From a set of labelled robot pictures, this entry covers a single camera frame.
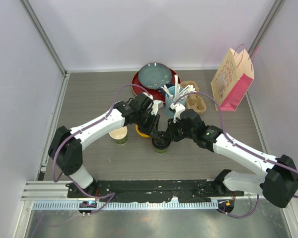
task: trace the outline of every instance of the green cup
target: green cup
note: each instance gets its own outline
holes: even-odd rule
[[[117,130],[113,130],[109,133],[110,137],[115,140],[115,142],[119,145],[123,145],[127,142],[127,127],[124,126]]]
[[[164,154],[171,144],[171,141],[163,140],[163,139],[156,141],[155,139],[152,138],[151,142],[154,150],[160,155]]]

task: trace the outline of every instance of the bowl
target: bowl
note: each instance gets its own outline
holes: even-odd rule
[[[172,80],[171,70],[161,63],[148,63],[139,70],[139,82],[148,89],[157,90]]]

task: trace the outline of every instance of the paper bag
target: paper bag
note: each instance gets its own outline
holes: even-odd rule
[[[235,111],[253,80],[254,67],[247,50],[237,53],[229,49],[211,82],[213,97],[220,109]]]

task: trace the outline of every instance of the white wall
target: white wall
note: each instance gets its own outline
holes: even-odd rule
[[[298,0],[285,1],[260,46],[251,102],[269,152],[298,168]]]
[[[30,0],[69,71],[219,66],[274,0]]]
[[[17,0],[0,1],[0,238],[34,180],[62,75]]]

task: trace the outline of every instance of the gray tabletop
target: gray tabletop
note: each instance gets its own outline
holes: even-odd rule
[[[215,70],[178,71],[182,81],[197,82],[200,92],[212,95],[211,80]],[[72,73],[65,94],[58,125],[67,128],[84,124],[109,109],[117,90],[131,83],[135,72]],[[134,96],[125,88],[118,100]],[[219,112],[214,103],[204,99],[207,110],[202,120],[205,124],[220,127]],[[165,130],[168,117],[163,109],[159,129]],[[244,98],[236,112],[224,112],[227,131],[237,140],[261,150],[255,124]],[[168,151],[157,154],[151,140],[140,137],[135,125],[128,126],[128,141],[117,145],[109,135],[95,141],[83,152],[83,164],[96,179],[214,179],[223,169],[241,173],[250,172],[242,165],[224,156],[199,148],[192,140],[172,143]],[[52,180],[51,160],[44,180]]]

